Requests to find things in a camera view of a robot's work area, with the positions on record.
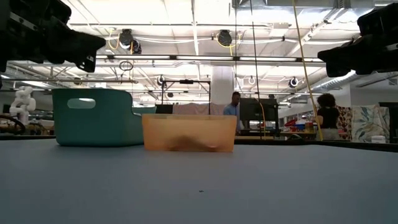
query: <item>patterned fabric panel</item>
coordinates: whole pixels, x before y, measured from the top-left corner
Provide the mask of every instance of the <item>patterned fabric panel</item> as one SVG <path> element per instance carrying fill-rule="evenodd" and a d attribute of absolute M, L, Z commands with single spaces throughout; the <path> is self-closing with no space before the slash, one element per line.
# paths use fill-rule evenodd
<path fill-rule="evenodd" d="M 210 103 L 210 114 L 211 115 L 223 115 L 223 111 L 226 105 L 217 105 Z M 209 104 L 200 105 L 196 103 L 189 103 L 186 105 L 174 105 L 173 114 L 196 114 L 196 115 L 208 115 Z"/>
<path fill-rule="evenodd" d="M 390 114 L 388 108 L 379 105 L 353 106 L 353 142 L 372 142 L 372 136 L 390 138 Z"/>
<path fill-rule="evenodd" d="M 351 121 L 352 121 L 352 114 L 351 108 L 343 107 L 343 106 L 336 106 L 338 109 L 340 116 L 337 120 L 337 128 L 339 130 L 343 130 L 344 133 L 347 135 L 340 135 L 342 140 L 351 140 Z"/>

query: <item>white humanoid robot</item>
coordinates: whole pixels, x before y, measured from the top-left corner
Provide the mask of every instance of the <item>white humanoid robot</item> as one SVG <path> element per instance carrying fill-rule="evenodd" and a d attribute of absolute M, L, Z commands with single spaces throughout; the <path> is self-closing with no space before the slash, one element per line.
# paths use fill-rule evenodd
<path fill-rule="evenodd" d="M 10 107 L 10 115 L 18 115 L 18 120 L 24 125 L 29 123 L 29 112 L 36 109 L 36 101 L 30 97 L 32 92 L 33 88 L 30 86 L 19 87 L 19 90 L 15 93 L 15 100 Z"/>

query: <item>yellow cable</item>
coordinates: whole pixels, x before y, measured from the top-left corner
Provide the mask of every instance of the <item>yellow cable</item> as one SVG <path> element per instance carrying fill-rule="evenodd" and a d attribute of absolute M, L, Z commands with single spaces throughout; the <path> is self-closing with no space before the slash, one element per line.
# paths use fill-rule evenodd
<path fill-rule="evenodd" d="M 262 104 L 260 103 L 260 99 L 258 99 L 258 102 L 261 106 L 261 110 L 262 110 L 262 119 L 264 120 L 264 137 L 266 136 L 266 115 L 264 113 L 264 107 L 262 107 Z"/>
<path fill-rule="evenodd" d="M 304 66 L 304 75 L 305 75 L 305 80 L 307 81 L 308 92 L 310 93 L 310 98 L 311 98 L 311 101 L 312 101 L 312 107 L 313 107 L 313 113 L 315 115 L 315 121 L 317 122 L 317 125 L 318 125 L 319 137 L 320 137 L 321 141 L 323 141 L 321 126 L 319 124 L 319 119 L 318 119 L 318 114 L 317 114 L 317 106 L 315 105 L 315 101 L 313 100 L 310 82 L 308 81 L 307 67 L 305 65 L 305 60 L 304 60 L 304 51 L 303 51 L 303 45 L 301 43 L 300 28 L 299 28 L 299 22 L 297 20 L 297 10 L 296 10 L 296 2 L 295 1 L 296 0 L 292 0 L 292 2 L 293 2 L 293 10 L 294 10 L 294 19 L 296 20 L 298 44 L 300 44 L 301 58 L 302 58 L 303 66 Z"/>
<path fill-rule="evenodd" d="M 109 33 L 109 38 L 112 36 L 112 31 L 113 31 L 113 30 L 111 30 L 111 32 Z M 119 37 L 120 37 L 120 34 L 118 35 L 118 42 L 117 42 L 117 44 L 116 44 L 116 47 L 113 47 L 113 46 L 111 45 L 111 40 L 110 40 L 110 39 L 108 40 L 108 45 L 109 45 L 109 47 L 110 47 L 111 49 L 116 50 L 116 49 L 119 47 Z"/>
<path fill-rule="evenodd" d="M 130 54 L 134 54 L 134 51 L 132 50 L 132 48 L 134 47 L 134 42 L 131 41 L 131 48 L 130 48 Z"/>

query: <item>table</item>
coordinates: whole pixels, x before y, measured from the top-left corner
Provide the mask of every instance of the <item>table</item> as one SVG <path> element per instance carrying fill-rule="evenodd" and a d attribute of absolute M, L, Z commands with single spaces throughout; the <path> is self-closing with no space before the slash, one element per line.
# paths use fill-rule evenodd
<path fill-rule="evenodd" d="M 54 131 L 54 126 L 43 126 L 45 128 L 45 130 L 43 130 L 43 128 L 41 128 L 38 125 L 34 125 L 34 124 L 27 124 L 25 125 L 25 128 L 27 131 L 36 131 L 36 130 L 40 130 L 42 131 L 43 135 L 49 135 L 49 132 Z M 14 125 L 10 125 L 10 124 L 0 124 L 0 129 L 14 129 Z"/>
<path fill-rule="evenodd" d="M 298 134 L 299 136 L 301 136 L 302 138 L 305 139 L 311 139 L 314 140 L 317 137 L 317 133 L 316 132 L 304 132 L 304 131 L 282 131 L 280 133 L 281 136 L 287 136 L 290 137 L 293 134 Z M 338 133 L 341 136 L 343 135 L 347 135 L 348 133 Z"/>
<path fill-rule="evenodd" d="M 398 154 L 0 142 L 0 223 L 397 223 Z"/>
<path fill-rule="evenodd" d="M 273 140 L 273 136 L 235 136 L 235 139 L 262 139 L 262 140 Z"/>

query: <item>white column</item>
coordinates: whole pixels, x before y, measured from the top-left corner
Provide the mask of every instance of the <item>white column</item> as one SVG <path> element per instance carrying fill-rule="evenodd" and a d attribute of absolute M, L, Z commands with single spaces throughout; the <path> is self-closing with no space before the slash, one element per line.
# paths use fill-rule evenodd
<path fill-rule="evenodd" d="M 234 73 L 232 67 L 213 67 L 213 74 L 211 76 L 210 101 L 219 105 L 228 104 L 231 102 L 233 92 Z"/>

